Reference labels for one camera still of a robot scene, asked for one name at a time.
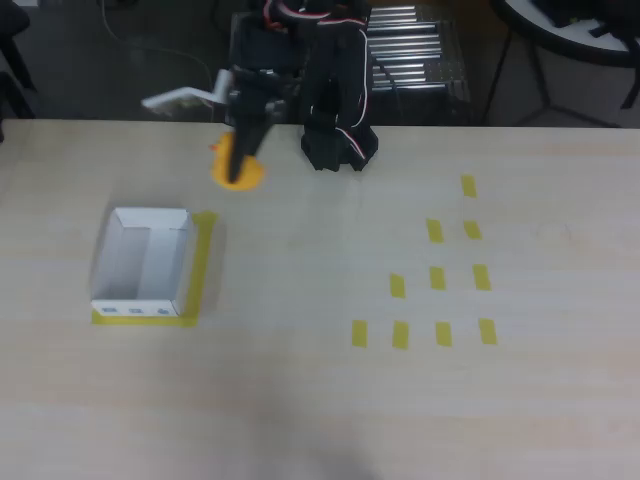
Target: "chair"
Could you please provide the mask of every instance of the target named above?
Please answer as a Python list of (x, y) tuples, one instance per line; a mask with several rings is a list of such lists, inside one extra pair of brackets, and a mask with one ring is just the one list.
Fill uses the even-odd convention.
[(4, 141), (2, 133), (2, 104), (4, 100), (9, 102), (9, 106), (18, 118), (35, 118), (29, 104), (22, 96), (22, 92), (7, 72), (0, 72), (0, 143)]
[(30, 24), (29, 16), (22, 8), (12, 0), (0, 0), (0, 51), (22, 86), (36, 90), (29, 70), (13, 40), (13, 37), (26, 30)]
[(554, 111), (598, 127), (620, 127), (618, 124), (606, 122), (554, 103), (549, 93), (547, 79), (538, 56), (537, 47), (540, 46), (558, 55), (594, 65), (635, 69), (636, 62), (622, 42), (615, 39), (611, 34), (594, 38), (590, 31), (599, 26), (599, 23), (595, 20), (578, 22), (565, 28), (556, 28), (534, 6), (531, 0), (491, 0), (491, 6), (509, 30), (489, 90), (489, 97), (482, 115), (482, 123), (487, 121), (513, 33), (515, 32), (527, 41), (529, 62), (542, 100), (541, 108), (516, 122), (515, 126), (523, 126), (548, 111)]

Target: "table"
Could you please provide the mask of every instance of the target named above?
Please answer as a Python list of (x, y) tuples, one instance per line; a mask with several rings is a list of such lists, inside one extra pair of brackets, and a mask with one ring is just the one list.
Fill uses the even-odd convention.
[(486, 122), (491, 109), (502, 68), (511, 46), (513, 32), (516, 32), (527, 40), (527, 55), (536, 80), (538, 94), (542, 101), (540, 109), (516, 122), (516, 126), (526, 125), (548, 110), (553, 110), (598, 127), (619, 127), (617, 124), (605, 122), (581, 112), (556, 105), (551, 99), (536, 47), (539, 45), (545, 50), (581, 62), (610, 67), (635, 68), (636, 62), (622, 42), (611, 34), (606, 34), (599, 38), (591, 35), (591, 30), (599, 25), (595, 20), (580, 21), (568, 27), (557, 28), (538, 10), (531, 0), (491, 0), (491, 6), (500, 19), (505, 22), (509, 30), (489, 90), (487, 104), (482, 115), (483, 122)]
[[(298, 127), (278, 127), (264, 184), (233, 193), (208, 175), (219, 125), (6, 130), (2, 478), (637, 474), (637, 132), (379, 128), (365, 171), (336, 174), (304, 160)], [(219, 213), (196, 328), (90, 324), (113, 205)], [(476, 290), (475, 264), (492, 291)], [(431, 266), (446, 291), (430, 288)], [(368, 322), (367, 348), (352, 346), (353, 320)], [(409, 324), (407, 350), (392, 346), (394, 321)], [(452, 347), (437, 345), (436, 322)]]

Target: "open cardboard box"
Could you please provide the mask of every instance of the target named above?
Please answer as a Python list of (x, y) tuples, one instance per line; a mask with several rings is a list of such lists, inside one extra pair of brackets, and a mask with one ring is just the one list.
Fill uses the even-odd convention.
[(196, 239), (187, 210), (114, 209), (92, 282), (93, 308), (108, 317), (180, 316)]

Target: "gray floor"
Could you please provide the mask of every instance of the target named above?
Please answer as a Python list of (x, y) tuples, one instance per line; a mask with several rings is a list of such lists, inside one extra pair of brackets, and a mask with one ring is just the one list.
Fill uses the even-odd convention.
[[(215, 76), (224, 67), (224, 36), (212, 27), (213, 0), (140, 0), (133, 9), (110, 12), (112, 28), (127, 40), (185, 51), (202, 59)], [(241, 1), (222, 2), (242, 9)], [(125, 47), (110, 38), (95, 0), (43, 0), (27, 9), (29, 30), (17, 43), (38, 86), (29, 95), (40, 118), (162, 120), (140, 107), (140, 99), (180, 86), (207, 87), (197, 63), (166, 53)], [(221, 24), (229, 7), (219, 12)], [(461, 33), (471, 98), (480, 111), (500, 54), (500, 40), (465, 38)], [(537, 91), (521, 42), (516, 42), (505, 67), (492, 125), (510, 125), (539, 105)], [(542, 52), (551, 94), (556, 102), (625, 127), (640, 127), (640, 106), (619, 106), (633, 81), (633, 72), (574, 62)], [(210, 111), (178, 112), (171, 120), (208, 121)], [(580, 121), (550, 114), (533, 125), (586, 126)]]

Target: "yellow tape marker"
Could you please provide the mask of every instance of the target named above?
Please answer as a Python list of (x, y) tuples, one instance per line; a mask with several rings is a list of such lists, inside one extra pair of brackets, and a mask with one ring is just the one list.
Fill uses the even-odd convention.
[(404, 291), (404, 277), (402, 275), (391, 274), (389, 278), (391, 285), (391, 296), (394, 298), (407, 298)]
[(497, 345), (498, 337), (496, 335), (496, 324), (493, 320), (488, 318), (481, 318), (478, 320), (478, 326), (480, 327), (480, 336), (482, 337), (482, 343), (485, 345)]
[(462, 191), (464, 192), (464, 196), (476, 198), (478, 196), (478, 192), (476, 192), (476, 179), (473, 178), (473, 175), (462, 175), (460, 179), (462, 180)]
[(192, 218), (193, 223), (198, 227), (198, 238), (184, 314), (180, 317), (104, 317), (93, 310), (91, 320), (94, 325), (153, 325), (189, 328), (198, 324), (207, 263), (209, 263), (211, 233), (218, 216), (213, 212), (201, 212), (194, 213)]
[(395, 322), (393, 324), (393, 347), (407, 350), (409, 348), (409, 324)]
[(475, 220), (465, 220), (464, 231), (471, 240), (482, 240), (482, 232)]
[(431, 288), (434, 290), (446, 290), (447, 282), (444, 279), (444, 268), (429, 268), (429, 276), (431, 277)]
[(436, 340), (438, 345), (442, 347), (451, 347), (453, 345), (453, 338), (451, 336), (451, 325), (449, 322), (437, 322), (436, 323)]
[(429, 240), (431, 240), (432, 243), (444, 243), (442, 226), (439, 220), (427, 218), (427, 230), (429, 231)]
[(354, 347), (367, 348), (367, 322), (354, 320), (351, 328), (351, 344)]
[(486, 265), (474, 265), (473, 276), (476, 277), (476, 289), (491, 291), (489, 270), (487, 269)]

